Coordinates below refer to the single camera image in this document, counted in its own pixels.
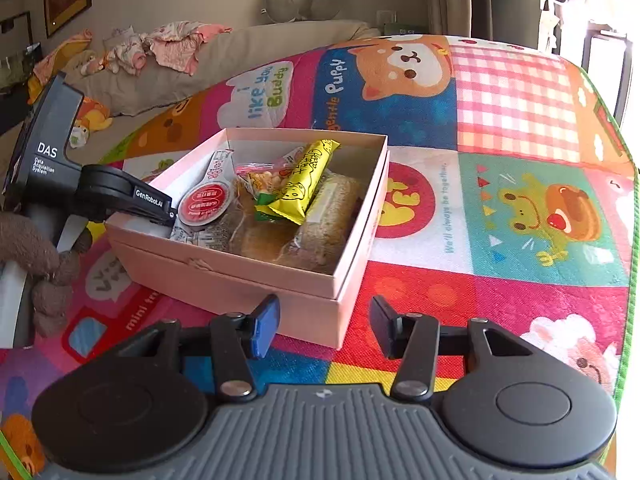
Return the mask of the brown gloved hand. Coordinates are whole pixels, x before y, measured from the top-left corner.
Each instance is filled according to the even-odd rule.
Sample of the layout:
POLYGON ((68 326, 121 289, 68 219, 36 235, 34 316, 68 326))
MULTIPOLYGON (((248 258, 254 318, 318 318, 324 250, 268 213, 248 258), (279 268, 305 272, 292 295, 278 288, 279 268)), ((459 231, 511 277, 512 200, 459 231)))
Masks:
POLYGON ((1 347, 23 348, 35 336, 62 332, 80 274, 81 257, 92 245, 88 220, 62 220, 43 209, 35 219, 1 215, 1 347))

